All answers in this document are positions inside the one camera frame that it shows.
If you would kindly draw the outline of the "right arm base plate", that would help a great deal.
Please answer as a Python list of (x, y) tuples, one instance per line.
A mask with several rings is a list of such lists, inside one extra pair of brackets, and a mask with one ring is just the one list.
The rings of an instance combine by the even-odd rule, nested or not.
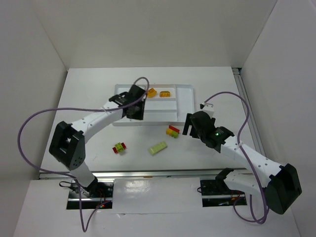
[(224, 190), (220, 191), (215, 180), (200, 180), (200, 187), (197, 191), (202, 197), (203, 207), (233, 206), (238, 200), (237, 205), (247, 205), (245, 194), (241, 191)]

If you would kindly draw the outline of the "orange yellow lego piece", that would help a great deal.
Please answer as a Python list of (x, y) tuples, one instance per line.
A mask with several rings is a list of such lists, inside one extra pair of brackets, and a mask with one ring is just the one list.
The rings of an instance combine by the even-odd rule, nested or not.
[(154, 98), (157, 95), (157, 91), (154, 88), (150, 88), (147, 91), (147, 97), (148, 98)]

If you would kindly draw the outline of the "orange printed lego brick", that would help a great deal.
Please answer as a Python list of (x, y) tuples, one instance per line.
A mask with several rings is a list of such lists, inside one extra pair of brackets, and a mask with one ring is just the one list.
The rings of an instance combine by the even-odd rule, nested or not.
[(160, 98), (164, 98), (164, 97), (170, 97), (171, 96), (171, 92), (170, 91), (161, 91), (159, 93)]

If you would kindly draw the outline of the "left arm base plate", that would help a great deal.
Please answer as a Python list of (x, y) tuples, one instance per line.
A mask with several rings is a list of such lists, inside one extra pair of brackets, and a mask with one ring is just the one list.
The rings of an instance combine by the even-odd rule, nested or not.
[[(59, 186), (69, 189), (66, 209), (79, 210), (79, 191), (76, 183), (74, 181), (61, 181)], [(113, 191), (113, 181), (100, 182), (98, 188), (92, 194), (81, 189), (82, 209), (95, 209), (98, 205), (101, 205), (100, 209), (112, 209)]]

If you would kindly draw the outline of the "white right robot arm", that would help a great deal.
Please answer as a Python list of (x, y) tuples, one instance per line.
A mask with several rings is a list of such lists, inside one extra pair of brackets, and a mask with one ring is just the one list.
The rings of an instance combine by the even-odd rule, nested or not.
[(204, 111), (187, 114), (183, 135), (200, 139), (208, 148), (238, 162), (251, 171), (248, 177), (232, 168), (225, 168), (216, 177), (219, 189), (238, 190), (250, 195), (263, 195), (267, 207), (284, 214), (302, 193), (297, 169), (291, 164), (281, 165), (266, 158), (221, 126)]

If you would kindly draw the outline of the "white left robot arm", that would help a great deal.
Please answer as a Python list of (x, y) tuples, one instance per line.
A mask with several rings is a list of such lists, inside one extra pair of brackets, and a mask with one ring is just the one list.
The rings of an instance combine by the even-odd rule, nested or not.
[(142, 120), (145, 101), (146, 91), (134, 84), (128, 92), (112, 96), (101, 111), (72, 123), (62, 121), (56, 125), (49, 153), (69, 170), (90, 196), (100, 185), (84, 161), (86, 143), (103, 128), (124, 117)]

